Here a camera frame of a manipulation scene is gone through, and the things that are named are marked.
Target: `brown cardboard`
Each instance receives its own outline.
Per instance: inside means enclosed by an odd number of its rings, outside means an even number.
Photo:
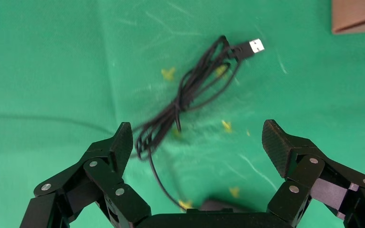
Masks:
[[[365,0],[332,0],[332,32],[365,32]]]

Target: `usb connector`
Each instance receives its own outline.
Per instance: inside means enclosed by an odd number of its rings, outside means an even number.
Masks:
[[[254,53],[258,53],[260,51],[265,50],[264,46],[262,45],[262,42],[260,39],[255,39],[253,41],[250,41],[251,49]]]
[[[245,43],[232,46],[231,58],[235,58],[237,61],[242,61],[246,58],[253,56],[255,53],[265,50],[260,39],[253,41],[247,41]]]

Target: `green fabric surface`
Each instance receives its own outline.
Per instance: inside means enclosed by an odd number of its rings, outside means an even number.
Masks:
[[[262,149],[266,119],[365,173],[365,34],[332,35],[328,0],[0,1],[0,227],[18,227],[35,186],[90,143],[168,104],[222,34],[231,44],[260,38],[266,50],[220,98],[182,114],[181,135],[154,155],[174,197],[265,211],[283,182]],[[172,67],[165,80],[161,70]],[[131,160],[124,179],[153,214],[180,212],[148,163]],[[299,227],[324,226],[343,227],[314,200]],[[71,227],[111,226],[90,205]]]

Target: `yellow debris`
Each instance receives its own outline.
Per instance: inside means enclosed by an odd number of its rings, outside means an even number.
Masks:
[[[226,132],[231,133],[231,122],[226,122],[224,120],[221,121],[221,123],[223,124],[224,129],[226,130]]]
[[[240,188],[239,187],[229,188],[229,191],[230,191],[231,195],[234,198],[238,198],[239,197],[239,193],[240,193]]]
[[[174,137],[180,138],[181,137],[181,133],[177,130],[177,128],[173,128],[172,131]]]
[[[181,206],[181,207],[183,207],[184,209],[191,209],[191,208],[193,208],[192,207],[192,201],[187,201],[187,202],[184,202],[184,201],[182,201],[182,200],[179,200],[178,201],[178,204]]]
[[[172,67],[170,70],[162,69],[163,78],[167,81],[174,80],[175,67]]]
[[[216,68],[216,77],[220,77],[226,71],[226,68],[226,65],[221,65],[220,67]]]

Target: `black usb cable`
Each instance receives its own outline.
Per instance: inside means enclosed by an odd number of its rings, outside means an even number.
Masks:
[[[135,141],[136,156],[142,161],[149,160],[153,175],[162,191],[175,205],[183,210],[185,210],[185,208],[183,208],[178,201],[176,201],[167,192],[160,181],[156,169],[154,168],[152,154],[160,145],[161,141],[174,123],[176,124],[177,130],[179,132],[181,131],[180,113],[201,108],[215,100],[230,85],[243,60],[263,50],[264,46],[259,39],[230,46],[225,36],[219,37],[202,55],[197,65],[182,77],[180,85],[178,86],[177,96],[171,101],[171,103],[167,105],[156,117],[134,129],[134,132],[140,130]],[[231,67],[230,61],[233,59],[236,60],[237,64],[235,65],[226,84],[204,102],[195,104],[194,100],[197,97],[199,97],[212,85],[216,84],[228,72]],[[211,80],[209,83],[205,83],[205,81],[210,78],[211,74],[222,66],[224,66],[224,71],[219,75],[219,77],[215,77],[215,79]]]

